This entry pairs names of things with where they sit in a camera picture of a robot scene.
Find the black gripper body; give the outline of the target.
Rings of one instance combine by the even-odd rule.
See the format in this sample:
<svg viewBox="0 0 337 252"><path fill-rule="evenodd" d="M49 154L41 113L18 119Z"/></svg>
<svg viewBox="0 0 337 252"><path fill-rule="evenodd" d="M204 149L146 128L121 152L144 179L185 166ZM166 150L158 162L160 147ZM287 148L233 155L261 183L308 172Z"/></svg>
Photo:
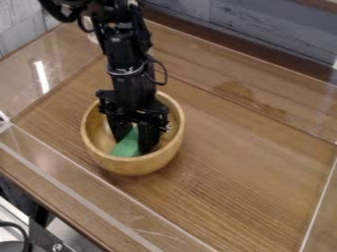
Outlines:
<svg viewBox="0 0 337 252"><path fill-rule="evenodd" d="M156 74L153 67L145 67L132 75L111 74L114 88L98 90L99 111L110 117L138 124L154 122L161 131L169 124L169 106L157 98Z"/></svg>

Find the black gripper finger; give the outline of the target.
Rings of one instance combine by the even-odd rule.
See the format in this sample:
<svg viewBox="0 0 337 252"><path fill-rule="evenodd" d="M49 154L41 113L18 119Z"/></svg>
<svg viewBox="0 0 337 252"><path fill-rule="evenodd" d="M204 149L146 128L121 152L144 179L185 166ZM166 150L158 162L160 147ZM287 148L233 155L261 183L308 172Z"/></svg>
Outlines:
<svg viewBox="0 0 337 252"><path fill-rule="evenodd" d="M128 121L118 120L113 117L109 118L110 128L117 142L121 142L133 129L133 124Z"/></svg>
<svg viewBox="0 0 337 252"><path fill-rule="evenodd" d="M144 154L152 152L160 143L161 130L154 122L141 121L138 123L138 148Z"/></svg>

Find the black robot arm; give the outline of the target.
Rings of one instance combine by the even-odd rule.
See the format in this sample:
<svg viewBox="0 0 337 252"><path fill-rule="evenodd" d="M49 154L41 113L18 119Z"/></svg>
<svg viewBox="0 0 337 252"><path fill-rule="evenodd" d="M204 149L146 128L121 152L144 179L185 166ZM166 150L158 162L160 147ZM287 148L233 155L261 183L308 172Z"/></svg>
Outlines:
<svg viewBox="0 0 337 252"><path fill-rule="evenodd" d="M156 77L162 63L149 54L153 46L140 0L38 0L62 23L77 23L93 33L107 57L114 87L97 91L99 110L107 116L118 141L138 132L138 151L148 154L168 131L170 109L157 99L168 84Z"/></svg>

